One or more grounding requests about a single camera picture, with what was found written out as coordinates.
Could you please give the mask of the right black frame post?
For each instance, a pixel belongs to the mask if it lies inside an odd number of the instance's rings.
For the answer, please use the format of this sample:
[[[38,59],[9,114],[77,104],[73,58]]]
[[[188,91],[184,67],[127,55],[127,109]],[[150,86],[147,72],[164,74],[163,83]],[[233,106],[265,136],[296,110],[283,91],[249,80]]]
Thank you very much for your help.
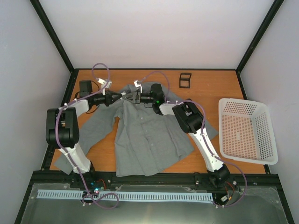
[[[240,63],[236,68],[237,75],[240,75],[242,70],[245,68],[247,62],[249,61],[250,57],[252,56],[253,52],[255,51],[256,47],[258,46],[259,42],[261,41],[263,35],[267,31],[269,25],[273,21],[274,17],[276,16],[277,12],[279,11],[280,7],[282,6],[284,0],[274,0],[270,9],[268,10],[266,16],[264,17],[261,25],[259,26],[256,34],[254,35],[251,43],[249,44],[247,50],[245,51]]]

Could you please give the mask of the white plastic perforated basket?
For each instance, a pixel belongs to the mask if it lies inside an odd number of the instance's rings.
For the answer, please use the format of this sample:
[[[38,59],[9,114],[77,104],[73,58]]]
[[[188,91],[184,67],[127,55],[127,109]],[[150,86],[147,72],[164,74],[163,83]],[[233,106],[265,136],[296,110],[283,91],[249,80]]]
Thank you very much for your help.
[[[275,165],[278,152],[268,107],[264,103],[222,98],[218,104],[220,152],[225,158]]]

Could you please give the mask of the left black frame post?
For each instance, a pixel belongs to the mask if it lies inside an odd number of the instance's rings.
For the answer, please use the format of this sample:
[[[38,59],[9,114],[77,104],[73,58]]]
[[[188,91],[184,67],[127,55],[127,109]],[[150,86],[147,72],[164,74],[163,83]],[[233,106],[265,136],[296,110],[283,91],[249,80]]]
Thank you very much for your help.
[[[62,45],[60,42],[44,8],[42,7],[39,0],[30,0],[31,5],[33,6],[35,12],[37,13],[40,21],[42,22],[44,28],[46,29],[49,37],[51,38],[52,42],[54,43],[59,55],[61,56],[65,66],[67,67],[68,71],[72,73],[75,69]]]

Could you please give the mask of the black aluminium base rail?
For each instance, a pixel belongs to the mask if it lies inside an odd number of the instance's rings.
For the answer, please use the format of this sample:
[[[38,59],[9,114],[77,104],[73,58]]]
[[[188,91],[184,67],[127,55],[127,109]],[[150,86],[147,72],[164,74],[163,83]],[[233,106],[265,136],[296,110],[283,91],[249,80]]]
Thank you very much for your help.
[[[210,183],[208,174],[167,174],[160,173],[153,176],[127,176],[117,177],[114,172],[96,172],[95,178],[89,175],[84,176],[88,189],[105,186],[106,189],[112,191],[121,185],[165,185],[165,186],[183,186],[190,187],[195,190],[205,191],[223,191],[229,182],[236,182],[235,189],[240,189],[245,186],[244,178],[241,174],[232,174],[228,181],[225,181],[220,187],[213,187]],[[34,183],[67,183],[72,188],[84,189],[84,184],[78,174],[67,175],[60,171],[34,171],[29,184]]]

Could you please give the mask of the metal base plate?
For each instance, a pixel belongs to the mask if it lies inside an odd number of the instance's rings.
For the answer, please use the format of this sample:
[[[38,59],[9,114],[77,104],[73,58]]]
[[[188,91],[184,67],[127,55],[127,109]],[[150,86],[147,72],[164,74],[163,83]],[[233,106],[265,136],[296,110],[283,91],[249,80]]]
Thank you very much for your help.
[[[18,224],[286,224],[274,187],[249,187],[214,195],[212,203],[37,199],[39,189],[79,190],[68,184],[35,184]],[[122,185],[116,192],[208,193],[182,186]]]

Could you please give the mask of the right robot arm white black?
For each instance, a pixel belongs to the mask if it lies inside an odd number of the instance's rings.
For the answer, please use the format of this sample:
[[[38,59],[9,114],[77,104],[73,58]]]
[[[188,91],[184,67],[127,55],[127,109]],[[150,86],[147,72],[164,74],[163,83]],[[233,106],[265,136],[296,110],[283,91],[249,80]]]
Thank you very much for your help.
[[[148,93],[142,90],[138,82],[135,82],[135,86],[137,90],[123,93],[122,99],[133,104],[151,103],[156,114],[174,116],[182,131],[193,139],[202,154],[211,186],[215,189],[223,187],[230,177],[230,171],[209,139],[203,111],[190,99],[182,102],[167,100],[160,84],[152,84]]]

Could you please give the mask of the black brooch box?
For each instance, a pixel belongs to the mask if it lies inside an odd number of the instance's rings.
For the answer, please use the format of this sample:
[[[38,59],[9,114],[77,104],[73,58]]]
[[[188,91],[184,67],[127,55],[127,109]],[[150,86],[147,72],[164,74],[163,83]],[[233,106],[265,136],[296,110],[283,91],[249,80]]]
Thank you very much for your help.
[[[180,73],[179,87],[180,88],[190,89],[190,87],[191,87],[191,77],[192,77],[191,73],[185,73],[185,72]]]

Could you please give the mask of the black frame post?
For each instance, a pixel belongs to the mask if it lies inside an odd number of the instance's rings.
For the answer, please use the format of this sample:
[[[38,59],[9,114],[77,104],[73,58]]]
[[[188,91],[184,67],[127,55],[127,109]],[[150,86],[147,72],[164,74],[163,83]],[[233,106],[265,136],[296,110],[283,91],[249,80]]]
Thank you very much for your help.
[[[61,56],[65,66],[67,67],[68,71],[72,73],[75,69],[62,45],[60,42],[44,8],[42,7],[39,0],[30,0],[31,5],[33,6],[35,12],[37,13],[40,21],[42,22],[44,28],[46,29],[49,37],[51,38],[52,42],[54,43],[59,55]]]
[[[250,57],[252,56],[253,52],[255,51],[256,47],[258,46],[259,42],[261,41],[263,35],[267,31],[269,25],[273,21],[274,17],[276,16],[277,12],[279,11],[280,7],[282,6],[284,0],[274,0],[270,9],[268,10],[266,16],[264,17],[261,25],[259,26],[256,34],[254,35],[251,43],[249,44],[247,50],[245,51],[240,63],[236,68],[237,75],[240,75],[242,70],[245,68],[247,62],[249,61]]]

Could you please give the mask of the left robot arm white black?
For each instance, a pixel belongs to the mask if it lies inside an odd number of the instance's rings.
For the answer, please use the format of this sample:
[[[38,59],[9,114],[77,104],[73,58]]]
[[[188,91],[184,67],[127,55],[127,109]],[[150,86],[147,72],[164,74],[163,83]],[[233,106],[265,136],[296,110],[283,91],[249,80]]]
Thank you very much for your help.
[[[79,144],[78,117],[90,111],[93,106],[110,106],[122,97],[121,94],[109,90],[112,85],[109,80],[99,78],[95,84],[101,86],[93,93],[92,80],[81,81],[75,98],[59,108],[49,109],[46,119],[47,143],[64,155],[71,171],[82,174],[80,181],[87,188],[96,185],[97,176],[92,162],[87,159]]]

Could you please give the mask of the grey button-up shirt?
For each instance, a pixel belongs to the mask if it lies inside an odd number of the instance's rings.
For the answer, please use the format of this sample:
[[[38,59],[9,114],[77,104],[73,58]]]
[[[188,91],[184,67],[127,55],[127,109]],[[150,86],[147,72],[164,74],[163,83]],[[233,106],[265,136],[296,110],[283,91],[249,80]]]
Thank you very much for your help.
[[[82,125],[79,144],[85,154],[112,132],[116,117],[119,123],[114,148],[118,177],[157,174],[194,151],[175,116],[161,116],[143,104],[119,99],[109,107],[100,105]]]

